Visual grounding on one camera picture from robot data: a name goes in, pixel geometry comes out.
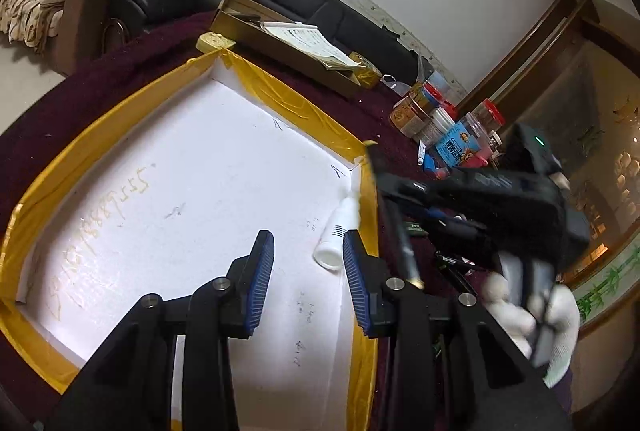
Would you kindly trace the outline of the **white gloved right hand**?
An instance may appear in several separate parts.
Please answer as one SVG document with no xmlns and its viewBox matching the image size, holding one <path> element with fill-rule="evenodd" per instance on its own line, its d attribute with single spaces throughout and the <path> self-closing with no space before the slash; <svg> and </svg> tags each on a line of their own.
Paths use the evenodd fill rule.
<svg viewBox="0 0 640 431">
<path fill-rule="evenodd" d="M 533 295 L 528 307 L 523 309 L 510 300 L 509 281 L 498 273 L 490 273 L 482 287 L 484 307 L 515 343 L 522 354 L 529 359 L 533 353 L 532 344 L 528 342 L 536 323 L 535 315 L 541 308 L 541 299 Z M 576 347 L 580 314 L 573 295 L 565 285 L 555 285 L 551 299 L 547 305 L 544 322 L 554 332 L 551 355 L 544 383 L 554 388 L 563 381 L 570 371 L 570 361 Z"/>
</svg>

